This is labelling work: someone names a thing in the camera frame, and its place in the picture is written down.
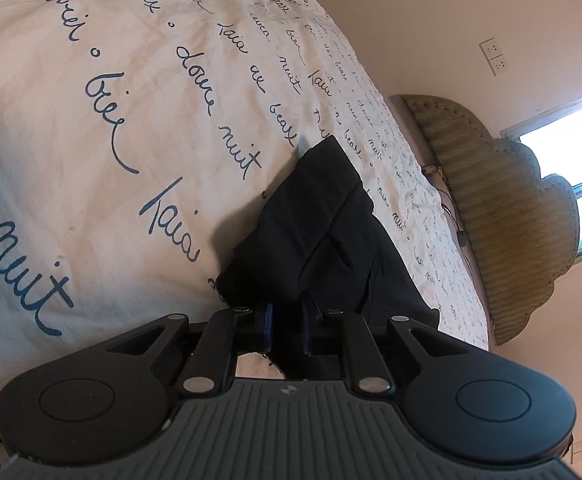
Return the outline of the white wall socket plate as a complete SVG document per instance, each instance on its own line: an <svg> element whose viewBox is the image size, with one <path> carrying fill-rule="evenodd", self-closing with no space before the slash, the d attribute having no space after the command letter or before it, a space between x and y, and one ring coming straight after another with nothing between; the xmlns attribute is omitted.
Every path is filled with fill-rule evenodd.
<svg viewBox="0 0 582 480"><path fill-rule="evenodd" d="M502 55L502 50L500 50L500 45L495 38L489 38L480 42L479 47L488 61L494 60Z"/></svg>

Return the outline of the black pants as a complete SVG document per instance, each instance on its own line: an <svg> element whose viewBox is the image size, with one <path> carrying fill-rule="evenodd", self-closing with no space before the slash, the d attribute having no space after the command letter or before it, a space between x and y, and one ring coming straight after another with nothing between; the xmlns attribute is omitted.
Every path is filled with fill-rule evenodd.
<svg viewBox="0 0 582 480"><path fill-rule="evenodd" d="M393 315L431 328L440 323L332 136L310 148L270 196L216 289L229 307L267 314L263 351L291 380L335 370L331 360L308 351L317 323L330 312L361 315L371 328Z"/></svg>

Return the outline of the olive scalloped headboard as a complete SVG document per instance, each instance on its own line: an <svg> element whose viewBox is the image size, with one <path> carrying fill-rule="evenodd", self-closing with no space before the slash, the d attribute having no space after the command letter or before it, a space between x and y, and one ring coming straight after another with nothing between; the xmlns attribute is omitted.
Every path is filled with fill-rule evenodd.
<svg viewBox="0 0 582 480"><path fill-rule="evenodd" d="M468 234L497 344L516 338L553 295L580 241L576 194L542 176L527 146L494 138L468 108L440 96L403 102L448 181Z"/></svg>

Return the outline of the white script-print bedspread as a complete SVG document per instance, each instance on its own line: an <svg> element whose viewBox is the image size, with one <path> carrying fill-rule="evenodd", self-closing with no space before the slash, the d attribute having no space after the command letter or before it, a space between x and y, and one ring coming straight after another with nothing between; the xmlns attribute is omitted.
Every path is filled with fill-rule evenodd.
<svg viewBox="0 0 582 480"><path fill-rule="evenodd" d="M263 313L229 307L219 274L329 136L438 327L368 326L388 396L273 362L186 396L212 315ZM486 316L438 190L315 0L0 0L0 479L477 478L399 400L429 342L486 356Z"/></svg>

